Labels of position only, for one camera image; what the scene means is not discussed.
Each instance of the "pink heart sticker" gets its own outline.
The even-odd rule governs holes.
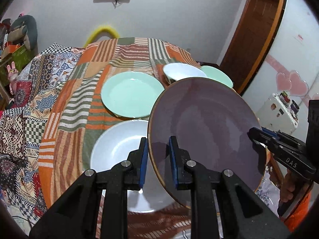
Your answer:
[[[278,91],[290,91],[291,89],[291,81],[289,80],[288,76],[285,76],[284,73],[279,72],[276,75],[276,83]]]
[[[297,71],[291,71],[289,75],[291,81],[291,96],[305,96],[308,93],[308,84],[301,80]]]

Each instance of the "plush toy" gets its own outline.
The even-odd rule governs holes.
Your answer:
[[[12,62],[11,65],[7,65],[7,70],[8,70],[8,79],[10,81],[10,93],[12,95],[15,95],[17,91],[17,78],[18,78],[19,72],[16,69],[16,65],[14,62]]]
[[[21,39],[23,39],[26,49],[29,51],[33,50],[37,44],[37,24],[30,15],[19,17],[11,25],[8,41],[12,42],[12,44],[18,44]]]

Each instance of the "checkered pattern fabric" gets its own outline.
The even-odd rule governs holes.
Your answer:
[[[57,91],[57,93],[60,93],[63,86],[65,85],[66,81],[59,81],[56,83],[56,86],[55,86],[55,90]]]
[[[65,46],[61,46],[61,45],[59,45],[57,43],[54,43],[50,47],[48,47],[47,49],[43,50],[40,53],[40,55],[66,53],[66,52],[70,52],[70,51],[71,51],[71,47],[65,47]]]
[[[24,107],[10,108],[3,112],[3,116],[15,117],[23,112]]]
[[[28,205],[22,199],[16,199],[16,203],[24,218],[28,219],[32,224],[35,224],[38,221],[38,218],[33,213],[34,207]]]
[[[34,119],[26,119],[26,142],[29,143],[41,143],[42,135],[45,129],[45,123],[47,120],[35,121]]]

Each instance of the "human hand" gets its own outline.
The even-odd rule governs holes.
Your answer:
[[[295,190],[295,179],[291,176],[291,171],[287,170],[284,181],[280,188],[280,200],[287,202],[293,198],[293,191]]]

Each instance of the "wooden door frame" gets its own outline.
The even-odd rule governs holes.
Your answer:
[[[241,14],[241,17],[240,17],[240,20],[239,20],[239,23],[237,25],[237,28],[236,28],[236,31],[232,37],[232,40],[229,44],[229,47],[225,53],[225,56],[220,64],[220,66],[223,65],[223,62],[227,59],[227,57],[229,56],[229,54],[231,53],[231,50],[232,50],[232,47],[234,46],[235,44],[235,39],[240,31],[240,27],[242,25],[242,22],[244,21],[244,17],[245,17],[245,14],[247,12],[247,9],[248,9],[248,5],[250,3],[250,0],[246,0],[246,4],[245,4],[245,7],[243,9],[243,12]],[[284,9],[284,6],[286,4],[286,1],[285,0],[279,0],[278,2],[278,7],[277,7],[277,11],[276,11],[276,14],[275,14],[275,18],[274,18],[274,21],[272,23],[272,27],[269,31],[269,34],[266,38],[266,41],[264,43],[264,46],[262,47],[255,63],[253,64],[253,67],[251,68],[250,72],[248,73],[247,77],[245,78],[243,84],[240,86],[240,88],[237,90],[237,93],[242,95],[244,93],[244,91],[246,90],[246,88],[248,87],[248,85],[250,84],[250,82],[252,81],[252,78],[254,76],[254,74],[256,73],[256,71],[260,68],[261,64],[263,63],[271,45],[272,45],[272,42],[274,40],[274,37],[277,33],[277,30],[278,30],[278,27],[280,25],[280,22],[281,22],[281,18],[282,18],[282,12],[283,12],[283,9]]]
[[[265,41],[265,44],[264,44],[263,48],[261,49],[261,51],[260,51],[260,53],[259,53],[259,55],[257,57],[257,60],[253,64],[253,67],[251,68],[249,74],[247,75],[247,77],[244,80],[243,84],[240,86],[240,88],[237,91],[237,93],[239,93],[240,95],[242,95],[244,93],[244,91],[246,90],[246,88],[250,84],[253,75],[260,68],[261,64],[264,62],[264,59],[265,59],[267,53],[269,52],[269,49],[270,49],[270,47],[272,45],[273,40],[275,39],[275,35],[276,35],[277,31],[278,31],[279,24],[281,22],[284,6],[286,5],[285,3],[286,3],[286,0],[279,0],[277,11],[276,11],[276,14],[275,14],[275,18],[274,18],[274,21],[272,23],[272,27],[271,27],[271,29],[269,31],[269,34],[267,36],[267,39]]]
[[[224,55],[224,58],[221,61],[220,67],[223,65],[223,62],[227,59],[229,54],[232,52],[232,47],[235,44],[236,37],[237,37],[237,35],[238,35],[239,31],[240,31],[240,27],[242,25],[242,22],[244,21],[244,18],[245,18],[249,3],[250,3],[250,0],[246,0],[245,7],[244,7],[244,9],[242,11],[242,14],[241,14],[240,20],[238,22],[237,28],[235,30],[235,33],[234,33],[233,37],[232,37],[232,40],[230,41],[230,44],[229,44],[228,49],[227,49],[227,51],[226,51],[226,53]]]

